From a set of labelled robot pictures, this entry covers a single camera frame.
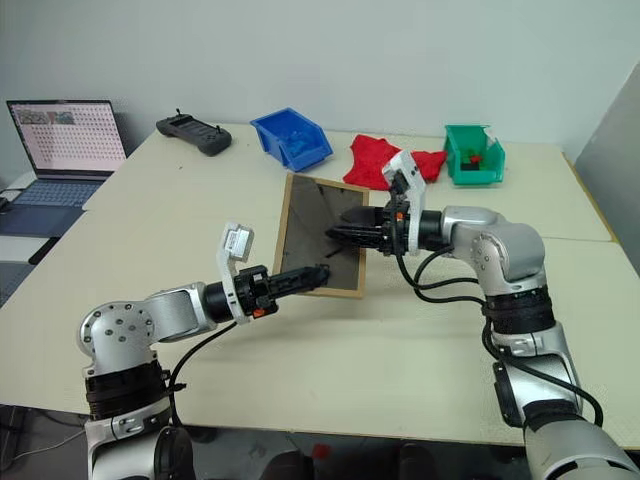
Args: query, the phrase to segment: laptop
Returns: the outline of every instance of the laptop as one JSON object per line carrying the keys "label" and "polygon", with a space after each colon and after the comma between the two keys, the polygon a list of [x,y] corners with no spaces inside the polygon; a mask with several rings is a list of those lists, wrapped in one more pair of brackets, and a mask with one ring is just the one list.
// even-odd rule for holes
{"label": "laptop", "polygon": [[7,106],[37,179],[0,216],[0,234],[60,236],[125,161],[111,102],[10,100]]}

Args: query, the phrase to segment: red cloth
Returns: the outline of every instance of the red cloth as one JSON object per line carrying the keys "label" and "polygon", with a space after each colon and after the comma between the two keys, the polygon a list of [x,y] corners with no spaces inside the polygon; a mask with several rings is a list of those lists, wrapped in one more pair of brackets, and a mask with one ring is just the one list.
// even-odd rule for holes
{"label": "red cloth", "polygon": [[[382,176],[382,167],[400,151],[384,138],[356,135],[351,144],[353,167],[342,180],[351,185],[360,185],[372,190],[388,190],[389,185]],[[411,152],[422,177],[428,182],[438,179],[440,168],[447,159],[447,152]]]}

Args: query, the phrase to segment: table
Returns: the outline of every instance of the table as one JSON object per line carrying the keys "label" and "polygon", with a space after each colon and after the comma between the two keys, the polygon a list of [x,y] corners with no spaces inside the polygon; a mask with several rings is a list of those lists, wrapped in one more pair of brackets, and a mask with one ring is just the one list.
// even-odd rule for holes
{"label": "table", "polygon": [[[223,126],[234,137],[232,147],[211,158],[154,132],[89,199],[85,209],[148,215],[176,205],[186,215],[230,208],[233,203],[229,213],[234,216],[280,215],[285,180],[282,166],[262,151],[253,127]],[[349,146],[355,135],[328,132],[334,155],[309,175],[341,181],[353,162]],[[400,148],[415,150],[437,151],[444,145],[440,138],[386,138]],[[443,168],[438,182],[427,187],[425,208],[484,206],[512,221],[530,224],[545,238],[611,240],[558,147],[505,144],[504,149],[503,183],[485,188],[454,187]],[[256,197],[259,205],[247,201]],[[372,205],[384,205],[388,199],[387,192],[371,192]]]}
{"label": "table", "polygon": [[[255,230],[249,264],[271,267],[285,172],[275,160],[254,152],[257,140],[249,138],[250,130],[225,128],[234,135],[236,155],[230,148],[223,156],[203,157],[182,142],[153,134],[92,197],[88,213],[0,311],[0,402],[86,412],[80,372],[90,360],[75,345],[82,318],[107,301],[219,280],[215,249],[228,220]],[[349,168],[347,143],[339,140],[352,136],[330,134],[337,154],[311,173],[339,178]],[[409,137],[403,138],[409,143]],[[392,137],[392,143],[403,146],[403,138]],[[436,146],[428,139],[412,143]],[[608,232],[588,199],[581,190],[576,193],[562,157],[556,157],[558,166],[543,155],[555,156],[557,149],[506,149],[512,166],[505,190],[514,188],[510,177],[515,182],[524,175],[517,152],[544,157],[558,175],[567,173],[562,195],[571,207],[559,203],[538,215],[528,205],[537,200],[522,196],[525,220],[510,204],[516,201],[513,195],[509,201],[501,187],[464,189],[461,195],[503,201],[504,208],[490,206],[512,210],[508,217],[535,223],[543,232],[556,316],[565,325],[581,381],[601,401],[605,429],[621,445],[637,447],[639,387],[621,367],[637,364],[640,357],[635,348],[640,324],[634,321],[640,318],[640,280],[621,248],[607,241]],[[239,173],[246,179],[242,183],[233,181]],[[428,193],[429,207],[463,203],[450,201],[458,189],[447,187],[446,178],[441,182]],[[259,201],[239,187],[257,193]],[[566,192],[574,192],[573,197]],[[377,204],[386,201],[382,193],[373,198]],[[572,209],[572,225],[554,219]],[[408,265],[415,268],[417,259]],[[431,278],[469,273],[461,262],[440,259]],[[189,385],[177,396],[183,420],[521,444],[521,432],[503,425],[499,415],[491,359],[479,339],[483,319],[478,307],[419,302],[395,263],[374,252],[368,255],[366,283],[364,300],[282,299],[277,315],[236,328],[199,352],[181,374]],[[447,288],[443,294],[479,293],[473,286]],[[163,367],[172,368],[198,341],[159,345]]]}

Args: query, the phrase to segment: white wall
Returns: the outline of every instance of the white wall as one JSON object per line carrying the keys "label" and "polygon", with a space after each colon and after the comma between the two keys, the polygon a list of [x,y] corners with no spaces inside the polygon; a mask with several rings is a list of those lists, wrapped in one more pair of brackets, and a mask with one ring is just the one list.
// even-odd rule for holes
{"label": "white wall", "polygon": [[[0,99],[110,98],[140,142],[174,107],[441,135],[487,122],[573,159],[637,61],[636,0],[0,0]],[[0,114],[0,178],[28,169]]]}

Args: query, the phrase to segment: cable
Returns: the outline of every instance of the cable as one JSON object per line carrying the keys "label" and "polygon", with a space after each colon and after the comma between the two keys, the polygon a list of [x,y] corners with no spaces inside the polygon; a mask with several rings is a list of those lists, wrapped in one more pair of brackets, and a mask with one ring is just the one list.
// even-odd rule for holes
{"label": "cable", "polygon": [[56,448],[60,448],[61,446],[69,443],[70,441],[75,440],[80,435],[84,435],[84,433],[85,433],[85,431],[81,430],[80,432],[71,435],[69,438],[65,438],[60,443],[56,443],[55,445],[51,445],[50,447],[39,448],[37,450],[31,450],[30,452],[24,452],[24,453],[21,453],[20,455],[16,455],[15,457],[13,457],[11,459],[11,463],[15,462],[16,460],[21,459],[22,457],[27,457],[29,455],[35,455],[36,453],[44,453],[44,452],[48,452],[50,450],[55,450]]}
{"label": "cable", "polygon": [[512,367],[517,368],[518,370],[521,370],[525,373],[528,373],[529,375],[533,375],[534,377],[545,380],[549,383],[552,383],[558,387],[569,390],[570,392],[573,392],[574,394],[582,397],[584,400],[589,402],[589,404],[591,404],[591,406],[593,407],[593,411],[594,411],[593,423],[596,426],[602,428],[602,423],[604,421],[604,414],[602,412],[602,406],[595,399],[595,397],[593,397],[589,392],[581,389],[580,387],[577,387],[575,385],[572,385],[571,383],[567,383],[563,380],[560,380],[559,378],[553,377],[544,372],[536,370],[535,368],[531,368],[529,365],[527,365],[517,357],[504,355],[502,352],[500,352],[498,348],[496,348],[495,345],[493,345],[493,342],[491,341],[491,321],[490,320],[487,320],[484,328],[482,329],[482,345],[487,350],[487,352],[489,352],[489,354],[496,360],[502,363],[505,363],[507,365],[511,365]]}
{"label": "cable", "polygon": [[59,420],[59,419],[55,418],[53,415],[51,415],[49,412],[47,412],[45,410],[35,410],[35,412],[38,415],[42,415],[47,420],[49,420],[49,421],[51,421],[53,423],[57,423],[59,425],[64,425],[64,426],[67,426],[67,427],[84,428],[84,424],[78,425],[77,423],[70,423],[70,422],[65,422],[64,420]]}
{"label": "cable", "polygon": [[420,285],[420,283],[418,283],[420,280],[420,275],[422,275],[422,272],[427,267],[427,265],[429,265],[437,257],[453,251],[454,249],[453,245],[444,247],[436,252],[433,252],[431,255],[429,255],[426,259],[423,260],[423,262],[418,267],[418,270],[416,271],[414,278],[411,278],[411,275],[407,270],[407,266],[405,265],[404,260],[402,258],[402,254],[400,253],[400,245],[398,244],[398,220],[396,217],[397,213],[398,213],[398,207],[396,203],[396,194],[393,191],[391,191],[391,243],[393,246],[393,253],[396,257],[396,261],[398,262],[398,268],[400,269],[402,276],[407,281],[407,283],[411,287],[413,287],[413,291],[416,294],[416,296],[420,300],[424,300],[425,302],[429,302],[429,303],[476,302],[479,305],[484,306],[484,300],[474,296],[460,295],[456,297],[433,298],[433,297],[428,297],[420,292],[420,290],[430,290],[433,288],[443,287],[445,285],[451,285],[453,283],[463,283],[463,282],[478,283],[478,280],[476,278],[459,277],[459,278],[451,278],[448,280],[442,280],[440,282],[435,282],[431,284],[428,283],[428,284]]}
{"label": "cable", "polygon": [[174,393],[176,391],[178,391],[178,389],[176,388],[176,380],[178,378],[178,374],[180,373],[180,370],[182,370],[182,367],[184,367],[185,363],[187,363],[187,361],[193,355],[195,355],[198,350],[200,350],[202,347],[204,347],[209,342],[212,342],[216,338],[224,335],[229,330],[233,330],[233,328],[236,327],[237,325],[238,324],[236,322],[233,322],[231,325],[229,325],[224,330],[220,330],[219,332],[215,332],[213,335],[208,336],[207,338],[202,340],[200,343],[198,343],[196,346],[192,347],[187,353],[185,353],[182,356],[180,361],[176,364],[176,367],[173,369],[173,372],[171,372],[171,377],[169,378],[169,402],[171,403],[171,420],[173,421],[173,426],[174,427],[181,427],[182,426],[182,421],[180,420],[180,416],[178,415],[178,411],[176,409],[176,401],[175,401],[175,396],[174,396]]}
{"label": "cable", "polygon": [[0,430],[6,430],[11,433],[22,433],[21,428],[13,427],[11,425],[5,425],[4,423],[0,423]]}

